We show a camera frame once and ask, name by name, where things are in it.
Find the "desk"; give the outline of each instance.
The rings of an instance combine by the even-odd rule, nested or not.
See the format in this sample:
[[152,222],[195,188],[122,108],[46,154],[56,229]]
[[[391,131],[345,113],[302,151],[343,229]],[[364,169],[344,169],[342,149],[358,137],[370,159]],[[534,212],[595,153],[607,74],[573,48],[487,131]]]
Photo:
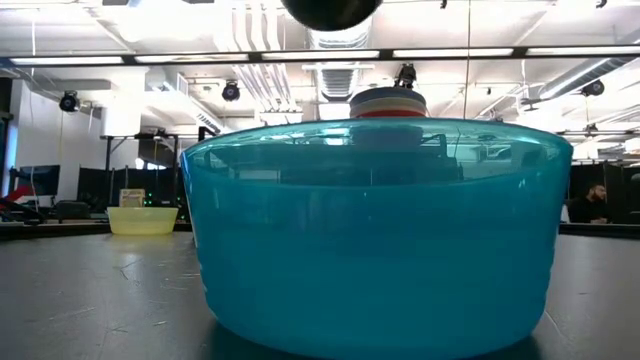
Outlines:
[[[532,337],[477,360],[640,359],[639,259],[637,241],[560,236]],[[190,233],[10,241],[0,270],[3,359],[303,359],[216,324]]]

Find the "computer monitor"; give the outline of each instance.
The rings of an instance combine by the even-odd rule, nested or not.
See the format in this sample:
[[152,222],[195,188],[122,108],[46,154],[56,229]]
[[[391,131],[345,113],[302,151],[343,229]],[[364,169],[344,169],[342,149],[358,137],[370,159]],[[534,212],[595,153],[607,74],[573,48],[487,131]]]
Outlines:
[[23,166],[17,173],[19,186],[31,186],[33,171],[33,187],[37,196],[56,196],[60,182],[60,165]]

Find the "wall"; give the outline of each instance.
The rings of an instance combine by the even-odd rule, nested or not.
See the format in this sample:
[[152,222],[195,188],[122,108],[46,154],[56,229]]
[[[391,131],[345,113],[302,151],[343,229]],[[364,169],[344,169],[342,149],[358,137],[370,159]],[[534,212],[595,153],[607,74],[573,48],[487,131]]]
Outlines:
[[100,120],[63,113],[56,101],[20,83],[15,167],[60,164],[56,199],[75,200],[79,167],[104,167],[106,143],[99,138]]
[[[100,140],[102,120],[89,121],[84,113],[63,114],[57,101],[30,91],[24,81],[13,82],[11,113],[3,195],[8,192],[11,167],[61,165],[57,200],[76,199],[80,167],[104,169],[107,143]],[[112,153],[111,167],[135,168],[137,157],[138,142],[125,141]]]

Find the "small box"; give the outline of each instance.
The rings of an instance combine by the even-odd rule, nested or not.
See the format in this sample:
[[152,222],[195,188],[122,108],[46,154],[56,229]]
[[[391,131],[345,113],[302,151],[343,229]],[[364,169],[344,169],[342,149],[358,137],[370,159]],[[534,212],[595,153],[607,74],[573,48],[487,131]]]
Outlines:
[[143,207],[144,189],[122,189],[120,190],[120,207]]

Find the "security camera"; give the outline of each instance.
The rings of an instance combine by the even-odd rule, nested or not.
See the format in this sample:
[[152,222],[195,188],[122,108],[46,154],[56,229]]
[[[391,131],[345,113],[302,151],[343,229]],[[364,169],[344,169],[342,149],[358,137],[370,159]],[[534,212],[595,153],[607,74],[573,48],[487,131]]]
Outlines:
[[80,100],[78,100],[77,91],[65,91],[64,96],[60,99],[60,110],[64,112],[77,112],[80,109]]
[[240,99],[240,89],[238,89],[237,81],[227,81],[227,86],[222,90],[222,98],[225,101],[236,101]]
[[596,80],[580,90],[580,94],[584,96],[600,96],[604,93],[604,84],[600,80]]

